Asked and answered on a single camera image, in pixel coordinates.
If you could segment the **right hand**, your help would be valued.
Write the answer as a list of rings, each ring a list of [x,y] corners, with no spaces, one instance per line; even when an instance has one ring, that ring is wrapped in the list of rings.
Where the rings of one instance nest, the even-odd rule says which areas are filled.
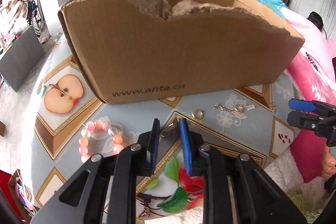
[[[336,173],[335,157],[330,154],[330,148],[323,145],[323,159],[322,159],[322,177],[325,179],[331,178]]]

